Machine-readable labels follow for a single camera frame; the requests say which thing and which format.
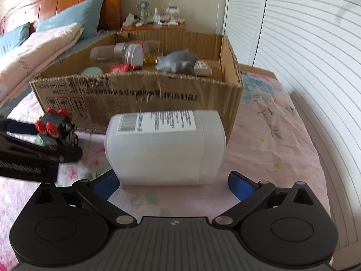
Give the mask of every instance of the pink floral bedsheet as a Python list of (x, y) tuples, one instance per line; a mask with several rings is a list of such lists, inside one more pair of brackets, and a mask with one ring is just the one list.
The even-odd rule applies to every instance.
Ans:
[[(289, 95), (268, 77), (243, 74), (244, 91), (221, 169), (214, 183), (203, 186), (121, 186), (110, 198), (135, 216), (207, 216), (210, 220), (238, 203), (227, 185), (229, 172), (269, 180), (279, 187), (307, 182), (329, 212), (324, 173), (315, 147)], [(10, 118), (35, 122), (42, 114), (33, 93), (12, 111)], [(111, 167), (104, 153), (104, 136), (78, 133), (84, 151), (77, 164), (59, 167), (58, 186), (82, 178), (92, 180)], [(32, 142), (39, 138), (26, 137)], [(17, 260), (8, 234), (38, 183), (0, 177), (0, 271)]]

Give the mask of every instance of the jug label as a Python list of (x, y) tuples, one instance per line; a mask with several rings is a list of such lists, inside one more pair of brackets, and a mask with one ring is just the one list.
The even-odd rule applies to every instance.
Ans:
[(196, 129), (194, 115), (190, 110), (129, 113), (120, 116), (117, 135)]

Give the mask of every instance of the wooden headboard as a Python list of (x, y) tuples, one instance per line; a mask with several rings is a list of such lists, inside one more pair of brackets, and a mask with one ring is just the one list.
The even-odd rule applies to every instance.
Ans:
[[(0, 21), (0, 35), (31, 22), (30, 33), (37, 22), (58, 14), (60, 11), (84, 0), (23, 0), (9, 10)], [(104, 0), (100, 15), (99, 29), (116, 30), (122, 25), (121, 0)]]

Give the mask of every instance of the small desk fan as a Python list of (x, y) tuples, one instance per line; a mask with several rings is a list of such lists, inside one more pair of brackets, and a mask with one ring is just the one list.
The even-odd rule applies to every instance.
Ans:
[(149, 2), (147, 0), (138, 1), (137, 9), (140, 10), (140, 21), (147, 24), (146, 11), (149, 9)]

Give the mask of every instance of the pillow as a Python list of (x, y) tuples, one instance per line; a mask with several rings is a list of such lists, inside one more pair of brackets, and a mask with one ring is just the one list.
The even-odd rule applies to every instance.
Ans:
[(29, 38), (30, 22), (0, 36), (0, 57), (21, 46)]
[(80, 39), (88, 39), (97, 33), (102, 4), (103, 0), (85, 0), (75, 4), (53, 17), (39, 21), (36, 32), (51, 30), (78, 22), (84, 28)]

